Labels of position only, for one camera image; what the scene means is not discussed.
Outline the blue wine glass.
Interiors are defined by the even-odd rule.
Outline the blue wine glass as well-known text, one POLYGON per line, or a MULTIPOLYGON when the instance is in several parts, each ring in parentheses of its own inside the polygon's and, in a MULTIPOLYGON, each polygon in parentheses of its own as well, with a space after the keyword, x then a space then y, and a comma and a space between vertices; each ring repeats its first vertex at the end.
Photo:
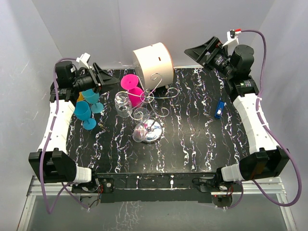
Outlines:
POLYGON ((96 126, 96 120, 91 117, 91 109, 87 102, 79 101, 76 103, 75 116, 82 121, 85 130, 92 130, 96 126))
POLYGON ((95 93, 93 89, 81 92, 83 98, 91 104, 91 111, 95 114, 102 112, 104 106, 99 102, 99 93, 95 93))

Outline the yellow wine glass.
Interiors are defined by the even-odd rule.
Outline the yellow wine glass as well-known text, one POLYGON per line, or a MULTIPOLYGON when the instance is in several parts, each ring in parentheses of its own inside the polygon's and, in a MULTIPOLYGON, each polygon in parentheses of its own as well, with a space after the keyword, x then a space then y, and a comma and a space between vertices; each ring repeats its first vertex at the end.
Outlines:
POLYGON ((84 100, 84 97, 83 97, 82 93, 80 92, 79 96, 78 96, 78 99, 77 99, 77 102, 83 101, 83 100, 84 100))

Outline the clear ribbed tumbler glass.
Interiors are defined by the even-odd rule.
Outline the clear ribbed tumbler glass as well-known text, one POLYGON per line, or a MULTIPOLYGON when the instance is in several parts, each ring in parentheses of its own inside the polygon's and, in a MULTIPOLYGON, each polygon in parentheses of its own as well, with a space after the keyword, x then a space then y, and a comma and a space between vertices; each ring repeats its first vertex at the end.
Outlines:
POLYGON ((126 92, 121 91, 115 95, 115 109, 120 117, 130 117, 132 104, 126 92))

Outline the pink wine glass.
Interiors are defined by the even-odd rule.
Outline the pink wine glass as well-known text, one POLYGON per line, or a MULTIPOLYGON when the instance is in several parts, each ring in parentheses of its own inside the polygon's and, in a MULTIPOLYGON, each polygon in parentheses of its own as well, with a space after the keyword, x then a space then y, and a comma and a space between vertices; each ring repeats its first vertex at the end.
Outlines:
POLYGON ((139 79, 134 74, 123 76, 120 82, 121 87, 128 91, 128 97, 131 101, 132 107, 136 107, 142 103, 140 96, 144 91, 138 87, 138 84, 139 79))

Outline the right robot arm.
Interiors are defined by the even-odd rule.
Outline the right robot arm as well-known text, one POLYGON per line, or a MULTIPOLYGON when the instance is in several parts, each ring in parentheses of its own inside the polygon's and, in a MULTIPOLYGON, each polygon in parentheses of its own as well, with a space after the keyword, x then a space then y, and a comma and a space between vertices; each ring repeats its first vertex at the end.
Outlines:
POLYGON ((206 43, 186 49, 185 54, 205 69, 216 69, 226 77, 225 89, 237 110, 248 138, 249 156, 239 163, 216 170, 214 177, 203 185, 225 191, 236 181, 277 177, 289 157, 268 132, 258 97, 259 90, 250 76, 254 50, 244 44, 235 46, 232 54, 217 37, 206 43))

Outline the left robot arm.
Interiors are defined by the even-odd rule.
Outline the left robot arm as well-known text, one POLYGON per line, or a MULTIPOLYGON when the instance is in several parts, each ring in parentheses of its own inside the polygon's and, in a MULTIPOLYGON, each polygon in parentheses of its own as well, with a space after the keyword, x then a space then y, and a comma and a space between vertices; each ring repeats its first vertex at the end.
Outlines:
POLYGON ((72 182, 89 192, 99 188, 99 180, 88 167, 79 167, 67 155, 66 144, 70 120, 73 115, 91 115, 87 103, 78 102, 79 94, 86 90, 102 94, 116 88, 119 79, 102 70, 97 63, 77 59, 79 68, 71 58, 63 58, 54 66, 50 87, 50 114, 46 130, 37 151, 31 152, 28 161, 43 183, 72 182))

